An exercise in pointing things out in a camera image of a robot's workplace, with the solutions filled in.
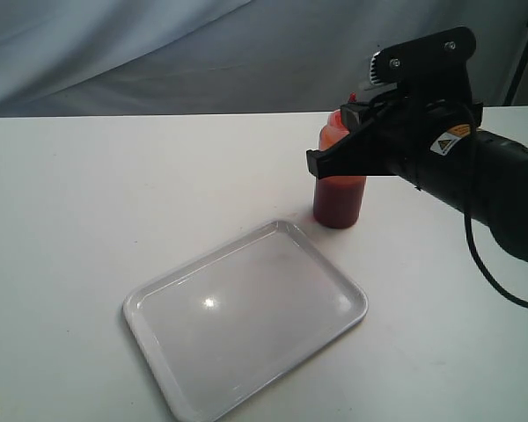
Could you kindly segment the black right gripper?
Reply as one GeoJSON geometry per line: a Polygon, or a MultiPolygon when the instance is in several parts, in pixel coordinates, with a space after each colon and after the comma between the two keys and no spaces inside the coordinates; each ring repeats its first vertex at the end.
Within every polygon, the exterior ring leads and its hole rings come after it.
{"type": "Polygon", "coordinates": [[[356,102],[356,131],[308,149],[307,168],[316,179],[398,176],[444,202],[475,202],[482,112],[480,101],[417,104],[391,90],[356,102]]]}

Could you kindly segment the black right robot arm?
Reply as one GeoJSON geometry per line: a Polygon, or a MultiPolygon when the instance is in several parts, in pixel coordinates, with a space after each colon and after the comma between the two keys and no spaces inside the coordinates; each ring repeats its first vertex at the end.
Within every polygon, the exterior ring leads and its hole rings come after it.
{"type": "Polygon", "coordinates": [[[486,225],[509,255],[528,263],[528,148],[477,129],[482,109],[444,99],[400,98],[370,112],[325,150],[309,150],[309,172],[398,176],[486,225]]]}

